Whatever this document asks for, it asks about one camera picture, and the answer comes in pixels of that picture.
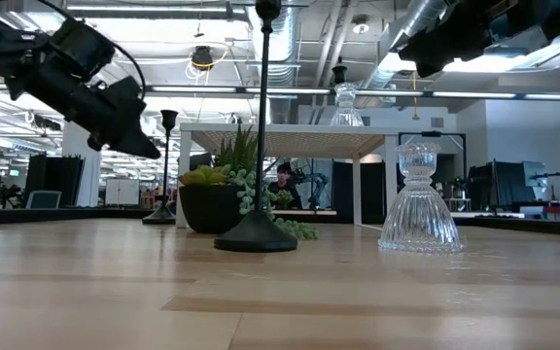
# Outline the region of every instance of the tall black stand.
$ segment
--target tall black stand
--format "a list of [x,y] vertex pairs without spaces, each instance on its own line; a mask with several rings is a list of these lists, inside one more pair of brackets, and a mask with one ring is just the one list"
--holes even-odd
[[163,163],[163,198],[161,201],[161,206],[155,211],[155,213],[142,219],[142,224],[153,224],[153,225],[163,225],[163,224],[176,224],[176,216],[167,207],[167,160],[168,152],[170,149],[170,132],[176,124],[176,115],[178,113],[174,111],[161,111],[161,124],[165,128],[165,162]]
[[257,0],[257,14],[262,19],[261,107],[259,108],[259,142],[257,157],[257,197],[254,211],[239,225],[215,238],[215,248],[234,252],[284,252],[295,250],[298,240],[275,225],[263,208],[264,127],[267,107],[267,69],[271,22],[278,18],[281,0]]

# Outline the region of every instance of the candle holder base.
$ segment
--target candle holder base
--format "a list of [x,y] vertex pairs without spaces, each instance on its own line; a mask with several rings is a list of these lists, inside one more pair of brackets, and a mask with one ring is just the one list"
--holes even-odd
[[298,248],[298,240],[264,212],[250,212],[230,231],[215,238],[215,248],[232,252],[271,253]]
[[155,213],[142,219],[146,225],[176,225],[176,216],[166,207],[161,205]]

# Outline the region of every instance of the clear glass vase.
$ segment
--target clear glass vase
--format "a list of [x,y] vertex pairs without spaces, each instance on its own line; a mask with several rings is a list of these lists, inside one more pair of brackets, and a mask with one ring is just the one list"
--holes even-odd
[[392,203],[379,246],[423,253],[450,253],[462,249],[451,213],[431,187],[439,145],[398,146],[405,187]]
[[356,86],[351,83],[338,84],[336,91],[336,112],[330,125],[333,126],[364,126],[360,113],[354,108]]

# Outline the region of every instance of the white table leg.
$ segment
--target white table leg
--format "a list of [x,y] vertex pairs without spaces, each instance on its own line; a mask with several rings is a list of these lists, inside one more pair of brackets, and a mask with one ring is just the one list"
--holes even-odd
[[384,138],[384,161],[386,161],[386,214],[397,196],[397,136],[386,135]]
[[[181,131],[181,149],[179,156],[179,176],[185,175],[190,171],[190,151],[192,150],[192,133],[190,131]],[[182,184],[177,181],[179,189]],[[187,228],[187,220],[183,214],[183,205],[181,204],[181,196],[178,195],[176,201],[176,228]]]
[[362,224],[362,187],[360,181],[360,155],[353,158],[354,225]]

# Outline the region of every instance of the silver air duct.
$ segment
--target silver air duct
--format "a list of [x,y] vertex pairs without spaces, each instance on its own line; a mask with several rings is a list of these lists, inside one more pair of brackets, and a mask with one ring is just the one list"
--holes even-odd
[[[381,59],[386,57],[388,51],[397,44],[402,35],[412,37],[419,31],[433,23],[446,10],[444,0],[412,0],[407,7],[407,15],[397,22],[387,25],[379,41]],[[361,88],[383,89],[397,74],[380,64],[363,81]],[[356,108],[381,106],[379,100],[373,104],[372,97],[359,97],[356,99]]]
[[[296,53],[297,14],[295,8],[283,8],[280,16],[271,23],[273,33],[269,41],[268,86],[270,88],[294,87],[296,68],[286,65],[274,65],[274,62],[293,60]],[[263,34],[258,30],[261,20],[253,7],[248,8],[250,21],[254,26],[252,43],[257,60],[263,56]],[[272,123],[298,123],[298,102],[296,99],[274,98],[269,96],[269,110]]]

